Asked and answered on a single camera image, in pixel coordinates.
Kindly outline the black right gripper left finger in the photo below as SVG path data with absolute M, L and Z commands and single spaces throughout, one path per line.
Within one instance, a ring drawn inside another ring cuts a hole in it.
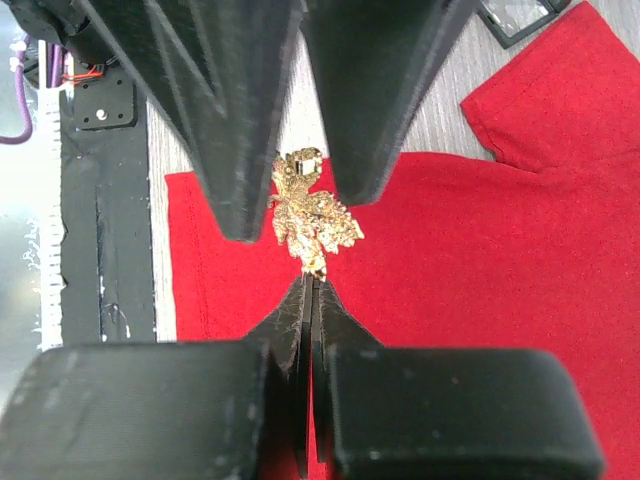
M 238 340 L 76 345 L 26 368 L 5 479 L 302 479 L 311 282 Z

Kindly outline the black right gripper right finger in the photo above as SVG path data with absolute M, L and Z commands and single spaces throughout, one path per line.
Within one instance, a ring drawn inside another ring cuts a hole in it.
M 382 345 L 310 284 L 318 460 L 331 479 L 599 479 L 605 457 L 567 369 L 514 348 Z

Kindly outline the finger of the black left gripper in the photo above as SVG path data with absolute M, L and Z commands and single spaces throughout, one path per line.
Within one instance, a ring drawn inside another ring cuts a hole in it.
M 91 23 L 179 137 L 229 240 L 264 223 L 297 1 L 85 1 Z
M 310 1 L 302 23 L 341 201 L 376 202 L 472 1 Z

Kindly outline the red gold maple leaf brooch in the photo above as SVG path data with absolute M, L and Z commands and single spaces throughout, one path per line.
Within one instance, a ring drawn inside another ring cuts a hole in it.
M 365 238 L 358 221 L 336 196 L 312 187 L 323 173 L 319 149 L 278 153 L 272 164 L 275 193 L 267 207 L 273 211 L 272 226 L 277 243 L 301 262 L 301 271 L 324 282 L 328 253 L 338 254 Z

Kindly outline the red t-shirt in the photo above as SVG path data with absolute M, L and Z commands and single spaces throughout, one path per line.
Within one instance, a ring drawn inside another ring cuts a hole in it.
M 461 105 L 493 159 L 401 155 L 328 259 L 393 346 L 528 346 L 568 367 L 611 479 L 639 475 L 639 62 L 588 2 Z

